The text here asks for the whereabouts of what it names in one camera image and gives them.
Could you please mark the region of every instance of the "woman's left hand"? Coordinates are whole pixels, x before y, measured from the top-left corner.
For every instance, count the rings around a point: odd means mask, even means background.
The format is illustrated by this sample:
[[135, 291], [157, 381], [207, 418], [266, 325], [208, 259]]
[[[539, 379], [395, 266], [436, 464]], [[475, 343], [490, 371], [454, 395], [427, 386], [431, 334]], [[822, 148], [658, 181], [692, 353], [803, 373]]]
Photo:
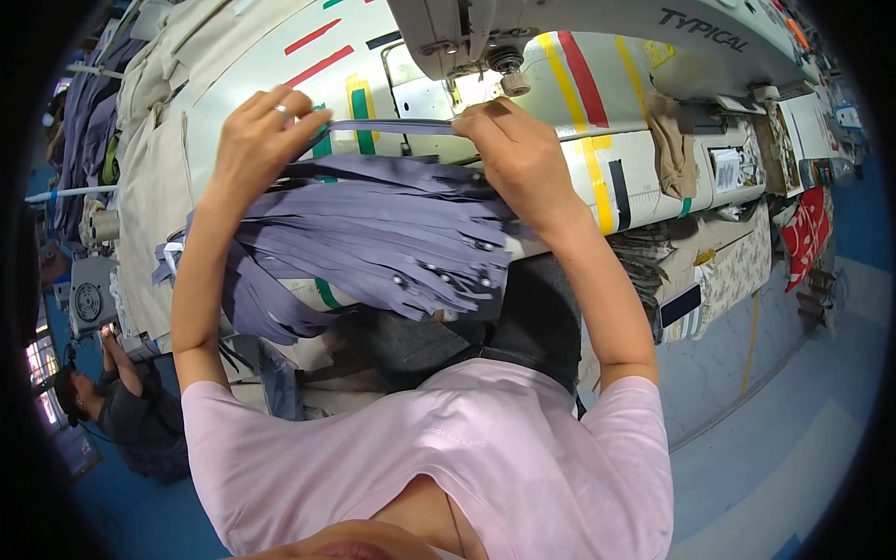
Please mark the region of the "woman's left hand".
[[[284, 126], [292, 118], [277, 106], [299, 119], [295, 125]], [[257, 91], [224, 121], [215, 169], [200, 202], [214, 200], [219, 209], [242, 218], [331, 115], [330, 109], [313, 111], [307, 95], [285, 85]]]

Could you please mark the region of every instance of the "pink t-shirt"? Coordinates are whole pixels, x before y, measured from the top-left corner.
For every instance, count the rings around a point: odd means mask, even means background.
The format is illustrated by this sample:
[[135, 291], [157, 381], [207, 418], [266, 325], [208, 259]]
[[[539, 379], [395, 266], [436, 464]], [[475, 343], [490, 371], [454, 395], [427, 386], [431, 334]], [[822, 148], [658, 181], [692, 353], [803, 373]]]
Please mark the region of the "pink t-shirt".
[[235, 555], [369, 519], [418, 474], [491, 560], [665, 558], [672, 475], [659, 391], [610, 385], [582, 422], [540, 372], [483, 358], [353, 413], [290, 422], [213, 382], [183, 397], [196, 492]]

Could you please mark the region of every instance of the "ring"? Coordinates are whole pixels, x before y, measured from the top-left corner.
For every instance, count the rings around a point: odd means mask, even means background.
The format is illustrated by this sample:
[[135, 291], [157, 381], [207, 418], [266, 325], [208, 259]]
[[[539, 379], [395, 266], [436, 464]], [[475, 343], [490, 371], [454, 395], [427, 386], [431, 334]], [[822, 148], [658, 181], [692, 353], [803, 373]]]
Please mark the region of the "ring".
[[284, 107], [282, 105], [278, 105], [277, 107], [274, 108], [274, 110], [277, 111], [278, 113], [280, 113], [281, 115], [283, 115], [283, 120], [285, 120], [285, 121], [288, 121], [288, 120], [290, 120], [290, 118], [294, 117], [294, 115], [289, 111], [289, 109], [287, 109], [286, 107]]

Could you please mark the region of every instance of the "dark shirt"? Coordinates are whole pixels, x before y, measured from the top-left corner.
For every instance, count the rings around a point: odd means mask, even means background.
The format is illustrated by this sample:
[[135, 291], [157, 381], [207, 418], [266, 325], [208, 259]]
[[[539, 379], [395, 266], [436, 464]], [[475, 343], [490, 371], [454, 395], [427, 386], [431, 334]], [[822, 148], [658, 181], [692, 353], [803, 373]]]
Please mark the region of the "dark shirt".
[[106, 437], [140, 452], [164, 452], [183, 438], [184, 415], [177, 397], [146, 382], [138, 397], [115, 377], [117, 372], [104, 372], [98, 383], [106, 400], [97, 426]]

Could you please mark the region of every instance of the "black cap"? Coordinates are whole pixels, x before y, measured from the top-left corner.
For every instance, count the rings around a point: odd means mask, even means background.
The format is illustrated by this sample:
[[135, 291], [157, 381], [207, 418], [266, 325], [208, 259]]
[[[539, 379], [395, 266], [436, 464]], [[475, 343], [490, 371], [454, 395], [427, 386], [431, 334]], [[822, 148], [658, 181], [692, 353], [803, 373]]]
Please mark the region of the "black cap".
[[78, 420], [84, 417], [84, 413], [78, 408], [78, 394], [72, 383], [72, 374], [74, 373], [74, 363], [65, 364], [62, 369], [53, 375], [53, 389], [56, 390], [56, 400], [59, 406], [68, 417], [68, 423], [74, 427], [78, 425]]

